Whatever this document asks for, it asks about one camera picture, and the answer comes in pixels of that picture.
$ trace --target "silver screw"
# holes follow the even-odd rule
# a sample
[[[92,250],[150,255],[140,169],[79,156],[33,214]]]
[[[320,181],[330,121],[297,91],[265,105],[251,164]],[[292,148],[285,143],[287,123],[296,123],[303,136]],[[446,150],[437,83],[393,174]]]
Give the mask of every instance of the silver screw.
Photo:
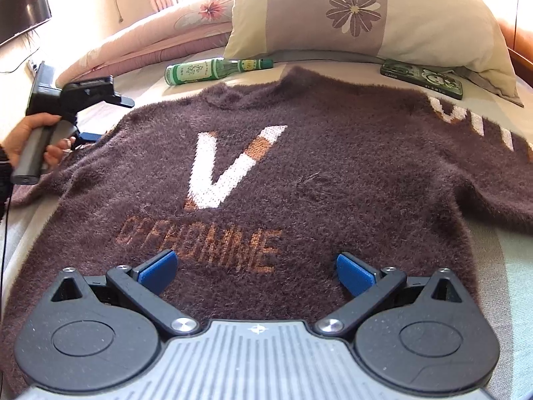
[[[180,317],[179,319],[173,320],[170,326],[174,331],[191,332],[196,329],[198,322],[188,317]]]
[[[316,323],[316,327],[322,332],[339,332],[344,324],[337,319],[322,319]]]

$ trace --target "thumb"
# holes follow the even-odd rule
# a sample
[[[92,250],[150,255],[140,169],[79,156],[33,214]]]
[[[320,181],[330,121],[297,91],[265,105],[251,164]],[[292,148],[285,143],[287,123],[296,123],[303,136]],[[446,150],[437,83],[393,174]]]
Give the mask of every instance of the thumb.
[[[24,117],[24,123],[31,129],[40,128],[41,126],[52,126],[61,120],[61,116],[54,116],[46,112],[32,114]]]

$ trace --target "brown flower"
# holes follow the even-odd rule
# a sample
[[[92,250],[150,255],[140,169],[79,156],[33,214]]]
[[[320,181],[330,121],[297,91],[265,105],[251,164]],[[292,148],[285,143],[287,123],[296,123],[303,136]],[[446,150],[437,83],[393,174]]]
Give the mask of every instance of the brown flower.
[[[375,11],[381,5],[377,0],[329,0],[334,7],[326,12],[329,19],[333,19],[332,27],[341,28],[343,33],[350,30],[352,36],[358,37],[361,29],[369,32],[372,21],[379,21],[381,15]]]
[[[198,12],[202,18],[208,19],[209,21],[215,21],[215,19],[220,19],[225,10],[225,5],[222,0],[209,0],[200,6],[200,11]]]

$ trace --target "black sleeve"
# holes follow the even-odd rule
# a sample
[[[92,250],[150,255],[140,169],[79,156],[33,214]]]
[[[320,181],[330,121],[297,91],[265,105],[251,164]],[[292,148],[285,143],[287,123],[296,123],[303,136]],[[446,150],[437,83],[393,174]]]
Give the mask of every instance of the black sleeve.
[[[11,183],[11,164],[5,154],[4,150],[0,147],[0,219],[4,216],[5,202],[11,194],[13,185]]]

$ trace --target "light blue stripe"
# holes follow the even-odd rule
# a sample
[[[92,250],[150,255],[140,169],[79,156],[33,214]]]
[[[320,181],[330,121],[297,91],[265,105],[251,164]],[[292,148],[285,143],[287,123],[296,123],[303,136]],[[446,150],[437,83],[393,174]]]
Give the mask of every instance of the light blue stripe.
[[[531,391],[533,374],[533,237],[496,230],[505,258],[513,323],[511,400]]]

